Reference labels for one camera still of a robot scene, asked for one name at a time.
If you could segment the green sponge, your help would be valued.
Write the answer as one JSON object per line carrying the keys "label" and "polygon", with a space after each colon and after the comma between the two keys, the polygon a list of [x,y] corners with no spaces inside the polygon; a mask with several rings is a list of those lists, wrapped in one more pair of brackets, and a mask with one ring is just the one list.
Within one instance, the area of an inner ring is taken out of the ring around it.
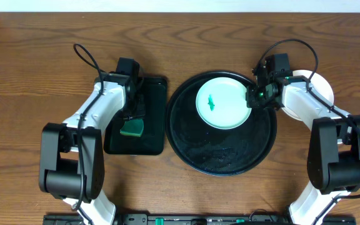
{"label": "green sponge", "polygon": [[120,129],[120,134],[123,136],[141,137],[144,131],[143,119],[133,119],[125,121],[123,127]]}

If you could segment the light green plate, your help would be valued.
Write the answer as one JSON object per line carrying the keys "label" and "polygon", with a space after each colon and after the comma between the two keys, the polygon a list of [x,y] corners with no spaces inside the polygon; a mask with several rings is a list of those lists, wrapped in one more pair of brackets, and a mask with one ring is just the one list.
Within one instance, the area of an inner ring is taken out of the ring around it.
{"label": "light green plate", "polygon": [[229,77],[205,82],[196,95],[196,109],[201,119],[217,129],[234,129],[251,114],[247,107],[246,86]]}

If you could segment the white plate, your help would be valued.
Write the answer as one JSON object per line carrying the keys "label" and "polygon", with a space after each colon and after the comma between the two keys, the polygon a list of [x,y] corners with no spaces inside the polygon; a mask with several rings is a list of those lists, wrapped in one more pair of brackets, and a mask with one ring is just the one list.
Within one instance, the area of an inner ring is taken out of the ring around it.
{"label": "white plate", "polygon": [[[305,70],[305,69],[299,69],[293,71],[293,76],[304,76],[308,78],[311,75],[312,71]],[[325,97],[328,101],[331,102],[331,104],[334,103],[334,93],[331,85],[318,73],[315,73],[314,76],[311,79],[311,84],[314,86],[314,88],[318,91],[320,95]],[[282,110],[284,113],[286,113],[289,117],[301,121],[300,117],[297,116],[292,110],[283,107]]]}

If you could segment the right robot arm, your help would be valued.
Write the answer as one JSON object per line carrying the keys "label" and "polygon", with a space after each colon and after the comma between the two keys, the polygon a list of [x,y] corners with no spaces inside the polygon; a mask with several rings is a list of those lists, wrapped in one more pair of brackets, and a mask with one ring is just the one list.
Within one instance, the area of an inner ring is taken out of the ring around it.
{"label": "right robot arm", "polygon": [[338,109],[304,76],[248,87],[250,108],[288,108],[311,132],[308,185],[289,206],[294,224],[322,224],[342,199],[360,198],[360,115]]}

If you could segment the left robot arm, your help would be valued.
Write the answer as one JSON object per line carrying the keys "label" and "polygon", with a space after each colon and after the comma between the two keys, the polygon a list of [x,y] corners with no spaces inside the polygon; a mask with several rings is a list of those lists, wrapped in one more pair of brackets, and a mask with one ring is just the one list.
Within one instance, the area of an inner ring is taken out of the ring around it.
{"label": "left robot arm", "polygon": [[140,100],[137,73],[102,73],[83,105],[61,124],[42,130],[39,188],[70,204],[84,224],[112,224],[116,207],[103,191],[103,134],[118,113]]}

